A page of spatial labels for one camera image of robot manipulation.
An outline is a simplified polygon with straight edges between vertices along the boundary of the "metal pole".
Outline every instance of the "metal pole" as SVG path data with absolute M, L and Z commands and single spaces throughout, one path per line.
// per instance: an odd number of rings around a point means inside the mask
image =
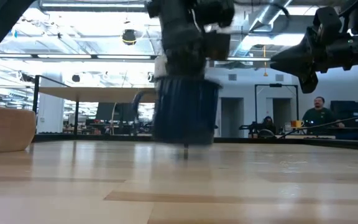
M 299 120 L 299 96 L 298 96 L 298 85 L 295 86 L 296 91 L 296 120 Z
M 35 115 L 37 115 L 39 91 L 40 91 L 40 76 L 36 75 L 35 82 L 34 82 L 34 98 L 32 100 L 32 111 L 34 111 Z
M 259 85 L 255 84 L 255 122 L 258 123 L 258 102 L 257 102 L 257 87 Z
M 78 113 L 80 110 L 80 101 L 77 100 L 75 103 L 75 118 L 74 118 L 74 137 L 77 139 L 77 132 L 78 132 Z

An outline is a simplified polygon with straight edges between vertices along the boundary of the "fluorescent light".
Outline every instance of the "fluorescent light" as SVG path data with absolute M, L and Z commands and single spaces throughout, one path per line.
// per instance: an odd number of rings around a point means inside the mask
M 260 57 L 228 57 L 228 61 L 237 61 L 237 62 L 269 62 L 270 58 L 260 58 Z
M 29 87 L 30 88 L 30 86 L 19 86 L 19 85 L 16 85 L 16 86 L 9 86 L 9 85 L 0 85 L 0 88 L 11 88 L 11 89 L 13 89 L 13 88 L 20 88 L 20 89 L 25 89 L 25 88 L 27 88 L 27 87 Z
M 16 104 L 16 105 L 22 105 L 23 102 L 17 102 L 17 101 L 9 101 L 8 103 Z
M 31 58 L 29 54 L 0 54 L 0 58 Z
M 142 4 L 76 4 L 76 3 L 43 3 L 42 7 L 124 7 L 124 8 L 134 8 L 134 7 L 144 7 Z
M 295 46 L 302 40 L 304 34 L 280 34 L 272 39 L 272 44 L 281 46 Z
M 143 55 L 98 55 L 100 59 L 151 59 L 150 56 Z
M 90 55 L 38 55 L 39 58 L 92 58 Z

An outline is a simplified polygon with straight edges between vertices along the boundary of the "cable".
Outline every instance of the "cable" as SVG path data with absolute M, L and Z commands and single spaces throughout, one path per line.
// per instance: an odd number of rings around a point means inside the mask
M 236 1 L 234 0 L 234 4 L 237 4 L 239 6 L 254 6 L 254 3 L 253 2 L 240 2 L 240 1 Z M 284 12 L 284 15 L 287 17 L 287 19 L 290 18 L 290 13 L 288 12 L 288 9 L 286 9 L 284 6 L 281 6 L 277 3 L 265 3 L 265 4 L 260 4 L 260 6 L 263 6 L 263 5 L 266 5 L 266 6 L 274 6 L 274 7 L 277 7 L 279 8 L 281 11 Z
M 353 10 L 355 10 L 358 7 L 358 0 L 354 1 L 351 6 L 349 6 L 347 9 L 339 13 L 339 17 L 347 17 L 350 13 L 352 13 Z
M 320 125 L 316 125 L 316 126 L 312 126 L 312 127 L 305 127 L 305 128 L 296 129 L 296 130 L 290 131 L 289 133 L 284 134 L 283 136 L 279 137 L 279 139 L 284 139 L 285 136 L 287 136 L 289 134 L 292 134 L 292 133 L 295 133 L 297 131 L 309 130 L 309 129 L 314 129 L 314 128 L 321 128 L 321 127 L 330 126 L 330 125 L 333 125 L 333 124 L 339 124 L 339 123 L 342 123 L 344 121 L 352 121 L 352 120 L 355 120 L 355 119 L 358 119 L 358 116 L 353 117 L 353 118 L 342 119 L 342 120 L 339 120 L 339 121 L 334 121 L 334 122 L 330 122 L 330 123 L 326 123 L 326 124 L 320 124 Z
M 306 15 L 306 13 L 307 13 L 310 9 L 312 9 L 312 8 L 314 8 L 314 7 L 320 8 L 320 6 L 318 6 L 318 5 L 312 5 L 312 6 L 310 6 L 310 7 L 303 13 L 303 15 Z

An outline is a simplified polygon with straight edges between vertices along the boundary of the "white wall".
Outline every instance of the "white wall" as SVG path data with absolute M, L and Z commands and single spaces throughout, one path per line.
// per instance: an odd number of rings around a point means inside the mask
M 271 84 L 277 83 L 275 81 L 276 74 L 283 74 L 276 70 L 267 69 L 269 76 L 264 76 L 264 69 L 233 69 L 225 68 L 209 68 L 206 72 L 206 77 L 212 80 L 217 80 L 223 86 L 219 92 L 219 97 L 234 97 L 244 99 L 244 124 L 251 124 L 255 121 L 255 84 Z M 237 74 L 237 81 L 228 81 L 229 74 Z M 289 74 L 284 74 L 284 82 L 282 84 L 292 84 L 293 79 Z M 273 116 L 273 101 L 272 98 L 291 98 L 295 104 L 295 95 L 287 88 L 270 88 L 259 86 L 258 89 L 258 122 L 261 122 L 267 115 Z M 221 133 L 221 106 L 218 102 L 218 112 L 216 124 L 219 130 L 215 132 L 215 136 Z M 295 119 L 295 107 L 293 109 L 293 116 Z M 244 132 L 244 137 L 248 136 L 248 132 Z
M 47 71 L 42 74 L 58 82 L 63 82 L 62 73 L 59 71 Z M 41 78 L 41 87 L 62 87 L 60 84 Z M 40 93 L 37 115 L 37 133 L 63 131 L 64 99 Z
M 228 81 L 228 74 L 237 74 L 237 81 Z M 268 77 L 264 77 L 264 69 L 255 71 L 253 69 L 234 69 L 227 70 L 224 68 L 209 68 L 207 78 L 221 82 L 223 89 L 219 97 L 240 97 L 244 99 L 244 124 L 250 124 L 255 120 L 255 100 L 254 85 L 276 83 L 275 75 L 284 74 L 282 84 L 299 85 L 298 79 L 293 75 L 267 69 Z M 313 99 L 317 96 L 323 96 L 329 108 L 331 100 L 354 100 L 358 101 L 358 66 L 353 67 L 350 71 L 344 71 L 342 68 L 328 70 L 328 73 L 318 74 L 319 83 L 317 89 L 310 94 L 302 94 L 299 87 L 299 111 L 300 119 L 306 110 L 313 107 Z M 260 122 L 265 116 L 273 115 L 272 98 L 291 98 L 292 99 L 292 119 L 296 117 L 295 96 L 286 88 L 265 88 L 258 94 L 258 121 Z M 220 127 L 221 104 L 218 103 L 217 125 Z
M 328 70 L 328 73 L 318 74 L 319 83 L 316 90 L 310 94 L 302 94 L 300 91 L 299 105 L 301 117 L 306 110 L 313 107 L 313 100 L 322 96 L 326 100 L 325 107 L 329 108 L 331 100 L 358 101 L 358 66 L 350 71 L 342 68 Z M 299 84 L 297 78 L 293 78 L 294 84 Z

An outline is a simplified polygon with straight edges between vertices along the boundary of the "black frame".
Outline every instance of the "black frame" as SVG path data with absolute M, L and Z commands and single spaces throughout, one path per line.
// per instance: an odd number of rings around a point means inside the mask
M 299 95 L 298 95 L 298 85 L 286 85 L 286 84 L 255 84 L 254 95 L 255 95 L 255 122 L 258 122 L 258 96 L 257 89 L 258 86 L 268 86 L 270 88 L 282 88 L 283 86 L 292 86 L 295 87 L 295 100 L 296 100 L 296 119 L 299 120 Z
M 46 78 L 52 82 L 67 86 L 64 83 L 52 80 L 51 78 L 37 75 L 35 77 L 35 88 L 34 88 L 34 104 L 33 111 L 37 114 L 38 94 L 40 78 Z M 255 96 L 257 93 L 257 86 L 272 86 L 269 84 L 256 84 L 255 85 Z M 282 86 L 294 86 L 296 90 L 296 112 L 297 118 L 299 117 L 298 107 L 298 85 L 282 85 Z M 257 97 L 255 97 L 255 108 L 257 107 Z M 75 108 L 75 130 L 73 134 L 36 134 L 32 142 L 47 142 L 47 141 L 134 141 L 134 142 L 152 142 L 151 136 L 106 136 L 106 135 L 86 135 L 77 133 L 78 125 L 78 113 L 79 113 L 80 101 L 76 100 Z M 347 149 L 358 149 L 358 141 L 343 141 L 343 140 L 328 140 L 328 139 L 252 139 L 252 138 L 214 138 L 215 143 L 237 143 L 237 144 L 306 144 L 312 146 L 328 146 L 338 147 Z

